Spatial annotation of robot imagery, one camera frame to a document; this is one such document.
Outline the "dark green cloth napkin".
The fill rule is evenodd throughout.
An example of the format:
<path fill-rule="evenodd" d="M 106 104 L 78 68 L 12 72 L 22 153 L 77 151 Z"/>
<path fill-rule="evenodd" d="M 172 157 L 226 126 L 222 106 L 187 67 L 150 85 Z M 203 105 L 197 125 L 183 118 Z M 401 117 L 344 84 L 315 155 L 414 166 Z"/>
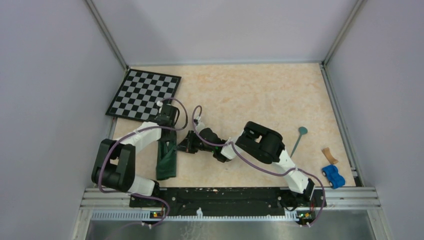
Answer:
<path fill-rule="evenodd" d="M 156 179 L 168 180 L 177 176 L 177 133 L 162 132 L 157 146 Z"/>

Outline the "teal plastic spoon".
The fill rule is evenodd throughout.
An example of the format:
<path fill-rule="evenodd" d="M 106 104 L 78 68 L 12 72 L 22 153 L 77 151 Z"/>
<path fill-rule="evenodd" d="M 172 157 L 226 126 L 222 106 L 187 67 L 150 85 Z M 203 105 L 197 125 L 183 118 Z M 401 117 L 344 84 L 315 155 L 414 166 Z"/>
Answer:
<path fill-rule="evenodd" d="M 298 138 L 296 140 L 296 143 L 294 144 L 294 147 L 293 147 L 293 149 L 291 151 L 290 157 L 292 157 L 294 155 L 294 153 L 296 152 L 296 150 L 298 148 L 298 145 L 299 145 L 299 143 L 301 141 L 302 136 L 304 136 L 304 135 L 306 135 L 308 133 L 308 129 L 305 126 L 300 126 L 298 128 L 298 133 L 299 133 L 299 135 L 298 135 Z"/>

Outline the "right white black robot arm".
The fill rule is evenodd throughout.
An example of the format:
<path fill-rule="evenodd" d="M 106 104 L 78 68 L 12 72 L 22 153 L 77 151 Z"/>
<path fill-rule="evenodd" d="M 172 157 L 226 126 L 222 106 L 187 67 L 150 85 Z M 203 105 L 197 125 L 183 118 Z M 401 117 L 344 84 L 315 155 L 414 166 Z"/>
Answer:
<path fill-rule="evenodd" d="M 314 198 L 314 182 L 303 172 L 296 169 L 278 132 L 258 123 L 249 121 L 236 138 L 224 140 L 209 127 L 205 127 L 199 118 L 193 120 L 194 130 L 177 145 L 181 152 L 195 154 L 199 151 L 212 153 L 221 163 L 226 163 L 246 153 L 259 162 L 274 165 L 284 175 L 283 178 L 293 194 L 294 202 L 307 206 Z"/>

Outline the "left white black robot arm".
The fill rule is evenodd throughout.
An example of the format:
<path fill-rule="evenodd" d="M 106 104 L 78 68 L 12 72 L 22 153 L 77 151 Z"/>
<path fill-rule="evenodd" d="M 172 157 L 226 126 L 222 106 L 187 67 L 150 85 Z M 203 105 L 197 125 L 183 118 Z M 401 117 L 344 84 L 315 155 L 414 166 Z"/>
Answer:
<path fill-rule="evenodd" d="M 140 127 L 118 139 L 104 139 L 99 145 L 91 180 L 102 188 L 141 195 L 149 207 L 160 202 L 159 181 L 177 175 L 176 122 L 180 110 L 170 104 L 157 103 L 159 112 Z M 136 175 L 136 156 L 148 145 L 157 143 L 155 176 Z"/>

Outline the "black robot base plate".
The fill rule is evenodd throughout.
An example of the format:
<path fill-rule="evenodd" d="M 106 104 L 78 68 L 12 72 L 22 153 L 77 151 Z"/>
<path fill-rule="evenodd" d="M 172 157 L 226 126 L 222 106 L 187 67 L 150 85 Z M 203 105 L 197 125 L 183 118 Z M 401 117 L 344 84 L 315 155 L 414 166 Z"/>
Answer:
<path fill-rule="evenodd" d="M 132 195 L 129 206 L 159 213 L 169 205 L 170 217 L 194 216 L 198 210 L 206 217 L 265 217 L 327 205 L 320 189 L 304 198 L 288 187 L 168 187 L 156 190 L 153 196 L 145 199 Z"/>

